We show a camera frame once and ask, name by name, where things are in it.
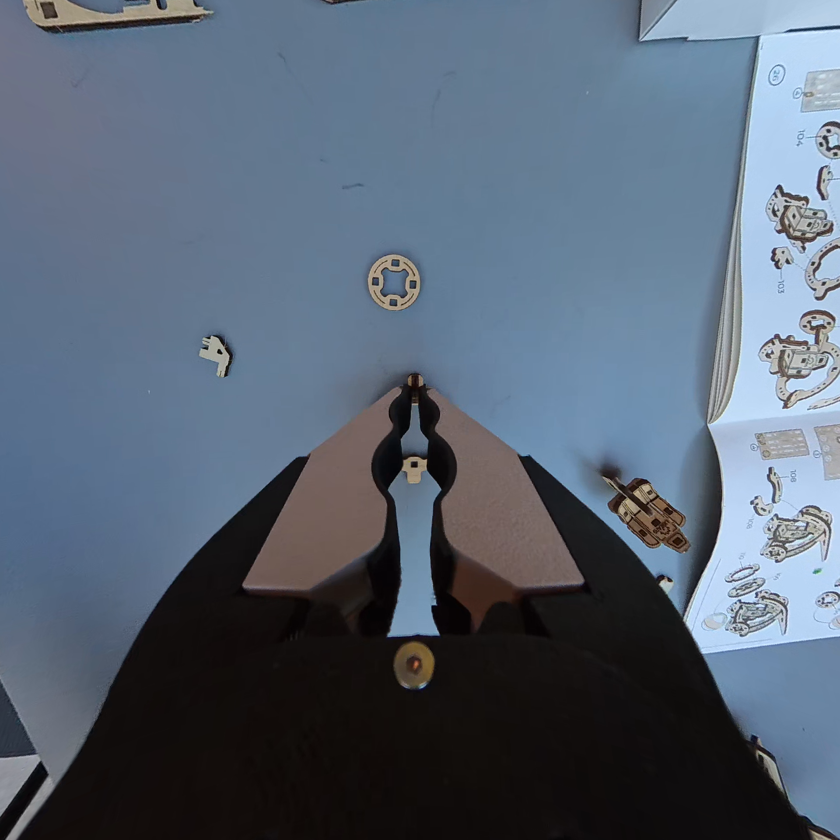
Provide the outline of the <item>small boxy wooden subassembly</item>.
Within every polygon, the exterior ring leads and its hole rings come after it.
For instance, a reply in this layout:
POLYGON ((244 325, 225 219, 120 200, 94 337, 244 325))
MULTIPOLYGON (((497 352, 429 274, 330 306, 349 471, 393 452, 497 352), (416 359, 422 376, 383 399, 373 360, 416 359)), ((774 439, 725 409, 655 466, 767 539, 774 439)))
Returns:
POLYGON ((649 548, 666 546, 678 553, 686 553, 690 542, 683 533, 686 516, 644 478, 632 479, 625 485, 618 478, 602 476, 616 495, 607 506, 649 548))

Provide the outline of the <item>round wooden disc part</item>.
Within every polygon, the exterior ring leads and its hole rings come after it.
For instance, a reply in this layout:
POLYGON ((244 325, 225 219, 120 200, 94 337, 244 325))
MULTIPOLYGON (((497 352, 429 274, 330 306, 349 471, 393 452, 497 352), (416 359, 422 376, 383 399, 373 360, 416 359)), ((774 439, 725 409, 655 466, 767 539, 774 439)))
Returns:
POLYGON ((411 307, 421 290, 421 277, 414 263, 404 255, 390 254, 374 262, 367 277, 367 287, 371 298, 387 311, 401 311, 411 307), (404 293, 385 294, 386 271, 405 273, 404 293))

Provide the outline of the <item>shallow cardboard tray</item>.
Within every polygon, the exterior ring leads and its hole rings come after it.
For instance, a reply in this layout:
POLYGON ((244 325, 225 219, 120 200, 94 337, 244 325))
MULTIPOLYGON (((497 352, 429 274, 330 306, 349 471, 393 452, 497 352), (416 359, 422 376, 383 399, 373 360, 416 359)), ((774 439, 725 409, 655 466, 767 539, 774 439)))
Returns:
POLYGON ((643 1, 638 39, 737 39, 836 28, 838 1, 643 1))

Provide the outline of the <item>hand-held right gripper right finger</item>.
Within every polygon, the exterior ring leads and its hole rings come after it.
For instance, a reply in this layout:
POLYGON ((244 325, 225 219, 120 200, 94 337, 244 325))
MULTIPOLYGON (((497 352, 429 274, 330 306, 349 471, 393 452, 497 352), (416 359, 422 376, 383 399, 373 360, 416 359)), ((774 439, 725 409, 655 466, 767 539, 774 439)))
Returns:
POLYGON ((499 602, 576 592, 585 579, 518 453, 435 389, 420 390, 434 502, 437 624, 481 624, 499 602))

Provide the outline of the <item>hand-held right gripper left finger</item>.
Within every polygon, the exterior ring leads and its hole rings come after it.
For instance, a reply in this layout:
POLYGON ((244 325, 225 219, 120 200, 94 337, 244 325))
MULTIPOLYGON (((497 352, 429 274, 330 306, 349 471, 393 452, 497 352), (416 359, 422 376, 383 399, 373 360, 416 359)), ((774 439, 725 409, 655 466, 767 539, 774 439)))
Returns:
POLYGON ((249 595, 330 604, 349 624, 392 623, 401 562, 390 486, 411 418, 404 385, 312 450, 245 577, 249 595))

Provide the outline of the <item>open assembly instruction booklet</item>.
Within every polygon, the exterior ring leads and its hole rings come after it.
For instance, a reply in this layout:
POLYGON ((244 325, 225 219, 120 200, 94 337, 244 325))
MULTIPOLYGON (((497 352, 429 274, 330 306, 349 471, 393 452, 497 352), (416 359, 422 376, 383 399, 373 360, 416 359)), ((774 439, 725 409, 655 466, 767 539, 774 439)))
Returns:
POLYGON ((839 34, 759 39, 707 425, 717 544, 704 654, 838 637, 839 34))

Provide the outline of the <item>wooden horseshoe shaped part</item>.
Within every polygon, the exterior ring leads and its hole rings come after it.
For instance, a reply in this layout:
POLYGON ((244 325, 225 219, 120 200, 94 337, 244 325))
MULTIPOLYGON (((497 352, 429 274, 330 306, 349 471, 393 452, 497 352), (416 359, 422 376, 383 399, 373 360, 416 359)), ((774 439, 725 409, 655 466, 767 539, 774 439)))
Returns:
MULTIPOLYGON (((419 373, 411 373, 407 377, 413 409, 419 406, 421 390, 424 387, 424 378, 419 373)), ((424 473, 427 471, 427 457, 419 454, 406 455, 403 459, 402 472, 406 476, 409 485, 420 483, 424 473)))

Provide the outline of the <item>small angled wooden part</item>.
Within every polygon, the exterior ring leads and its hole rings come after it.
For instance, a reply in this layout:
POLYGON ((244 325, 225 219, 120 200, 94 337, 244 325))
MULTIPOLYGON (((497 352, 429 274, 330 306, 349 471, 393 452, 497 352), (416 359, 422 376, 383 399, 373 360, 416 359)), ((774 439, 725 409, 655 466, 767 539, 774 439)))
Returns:
POLYGON ((203 337, 198 357, 216 365, 217 377, 225 378, 228 376, 233 361, 233 353, 222 337, 215 334, 203 337))

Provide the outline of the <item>plywood sheet fragment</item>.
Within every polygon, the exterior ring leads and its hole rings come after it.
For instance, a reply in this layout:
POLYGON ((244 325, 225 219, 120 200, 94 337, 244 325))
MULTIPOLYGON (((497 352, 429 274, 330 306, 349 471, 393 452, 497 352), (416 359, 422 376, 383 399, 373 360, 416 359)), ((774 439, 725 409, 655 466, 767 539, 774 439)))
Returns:
POLYGON ((194 1, 128 1, 104 12, 71 1, 24 1, 29 19, 50 33, 195 23, 214 14, 194 1))

